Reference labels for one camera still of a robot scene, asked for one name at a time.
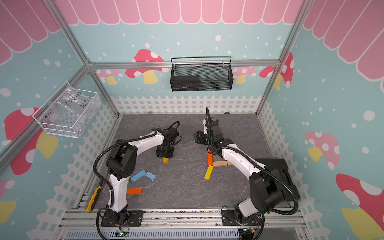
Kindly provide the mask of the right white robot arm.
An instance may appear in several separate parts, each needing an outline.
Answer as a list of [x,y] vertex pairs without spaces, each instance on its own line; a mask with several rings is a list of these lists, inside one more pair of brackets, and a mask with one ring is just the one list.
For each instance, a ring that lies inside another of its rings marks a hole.
[[298,211],[300,197],[285,160],[270,159],[270,164],[265,165],[251,158],[234,141],[224,137],[219,121],[211,117],[209,110],[203,124],[204,130],[195,133],[196,143],[207,146],[208,153],[228,161],[249,179],[250,196],[234,207],[240,225],[269,212],[291,216]]

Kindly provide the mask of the light blue short block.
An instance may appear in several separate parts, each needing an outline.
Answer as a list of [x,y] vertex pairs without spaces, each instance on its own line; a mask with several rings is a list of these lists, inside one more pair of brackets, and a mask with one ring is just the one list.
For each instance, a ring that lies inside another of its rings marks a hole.
[[154,175],[153,173],[151,172],[146,172],[145,176],[149,179],[151,179],[152,181],[154,181],[156,179],[156,175]]

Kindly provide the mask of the orange block short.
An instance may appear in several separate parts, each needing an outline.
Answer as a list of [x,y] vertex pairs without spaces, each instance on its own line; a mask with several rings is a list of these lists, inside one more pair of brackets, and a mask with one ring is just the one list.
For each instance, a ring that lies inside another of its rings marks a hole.
[[213,155],[208,153],[208,164],[210,166],[213,166]]

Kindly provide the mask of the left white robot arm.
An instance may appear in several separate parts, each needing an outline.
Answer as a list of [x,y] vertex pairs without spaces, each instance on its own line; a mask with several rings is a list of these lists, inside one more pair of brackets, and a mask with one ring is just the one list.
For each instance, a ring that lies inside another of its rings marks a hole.
[[[130,218],[126,197],[127,186],[128,180],[135,170],[137,156],[156,147],[158,158],[172,158],[174,146],[179,143],[177,141],[179,126],[180,122],[176,121],[165,129],[153,128],[150,134],[143,137],[118,140],[96,157],[93,172],[110,189],[108,206],[103,208],[105,211],[103,220],[105,222],[119,227],[128,223]],[[104,177],[98,171],[98,163],[105,154],[109,154],[106,160],[108,177]]]

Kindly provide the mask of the yellow long block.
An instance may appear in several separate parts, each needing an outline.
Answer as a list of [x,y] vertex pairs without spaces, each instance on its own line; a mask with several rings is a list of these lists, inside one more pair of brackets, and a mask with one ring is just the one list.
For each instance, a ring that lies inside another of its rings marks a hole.
[[212,166],[212,165],[208,166],[208,169],[207,169],[205,177],[204,177],[206,180],[210,179],[212,172],[213,172],[213,169],[214,169],[214,166]]

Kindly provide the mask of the natural wood block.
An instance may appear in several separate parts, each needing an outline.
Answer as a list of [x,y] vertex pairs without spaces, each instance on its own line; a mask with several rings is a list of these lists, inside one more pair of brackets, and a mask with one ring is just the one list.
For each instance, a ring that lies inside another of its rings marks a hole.
[[213,167],[225,167],[228,166],[227,161],[215,161],[213,162]]

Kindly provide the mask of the orange block front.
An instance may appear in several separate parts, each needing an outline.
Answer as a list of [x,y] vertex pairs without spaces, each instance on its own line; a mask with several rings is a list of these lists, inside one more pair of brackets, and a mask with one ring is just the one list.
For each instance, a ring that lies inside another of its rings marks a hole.
[[127,195],[141,195],[143,189],[136,188],[136,189],[127,189]]

